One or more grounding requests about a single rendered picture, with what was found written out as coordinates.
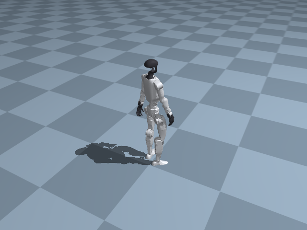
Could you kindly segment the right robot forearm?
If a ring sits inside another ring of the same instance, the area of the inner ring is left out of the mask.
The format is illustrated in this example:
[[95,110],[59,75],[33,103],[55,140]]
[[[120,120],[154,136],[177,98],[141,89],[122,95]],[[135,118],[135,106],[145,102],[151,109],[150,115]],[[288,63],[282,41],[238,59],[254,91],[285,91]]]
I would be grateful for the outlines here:
[[168,104],[168,100],[166,98],[163,100],[162,107],[164,108],[166,114],[169,114],[170,116],[172,115],[171,109]]

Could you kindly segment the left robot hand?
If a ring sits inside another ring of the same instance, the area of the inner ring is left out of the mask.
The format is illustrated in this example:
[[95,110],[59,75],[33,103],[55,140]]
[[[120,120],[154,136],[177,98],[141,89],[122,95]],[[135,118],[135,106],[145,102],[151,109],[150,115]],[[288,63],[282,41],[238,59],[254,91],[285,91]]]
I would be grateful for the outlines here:
[[142,106],[143,106],[143,104],[141,105],[141,102],[139,101],[138,102],[137,112],[136,112],[137,116],[141,116],[142,115],[142,112],[141,112],[141,110],[143,111]]

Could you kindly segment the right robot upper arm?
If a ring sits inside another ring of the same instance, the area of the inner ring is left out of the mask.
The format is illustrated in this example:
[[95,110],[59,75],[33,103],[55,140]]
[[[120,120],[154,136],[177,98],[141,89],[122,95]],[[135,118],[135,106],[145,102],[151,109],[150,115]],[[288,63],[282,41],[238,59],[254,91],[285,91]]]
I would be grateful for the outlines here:
[[163,100],[165,99],[165,97],[164,97],[164,90],[163,90],[164,86],[158,80],[154,81],[153,83],[154,83],[154,88],[157,90],[159,100],[163,104]]

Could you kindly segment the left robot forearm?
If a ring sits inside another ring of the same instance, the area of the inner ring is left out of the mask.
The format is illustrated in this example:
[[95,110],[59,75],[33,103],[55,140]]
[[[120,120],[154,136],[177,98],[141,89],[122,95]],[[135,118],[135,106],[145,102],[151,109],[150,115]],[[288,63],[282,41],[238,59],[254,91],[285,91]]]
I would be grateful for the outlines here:
[[145,93],[143,93],[142,90],[141,90],[140,99],[139,99],[139,101],[141,102],[141,105],[143,104],[144,100],[145,100]]

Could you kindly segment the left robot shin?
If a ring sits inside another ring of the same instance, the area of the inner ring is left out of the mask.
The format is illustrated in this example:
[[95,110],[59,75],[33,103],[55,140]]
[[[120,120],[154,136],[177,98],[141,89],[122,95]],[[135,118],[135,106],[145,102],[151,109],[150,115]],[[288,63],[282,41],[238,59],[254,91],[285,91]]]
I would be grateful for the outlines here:
[[147,149],[148,149],[148,154],[150,153],[150,155],[151,155],[154,137],[148,137],[148,136],[147,136],[147,131],[148,131],[148,130],[146,130],[146,133],[145,133],[145,134],[146,134],[146,145],[147,145]]

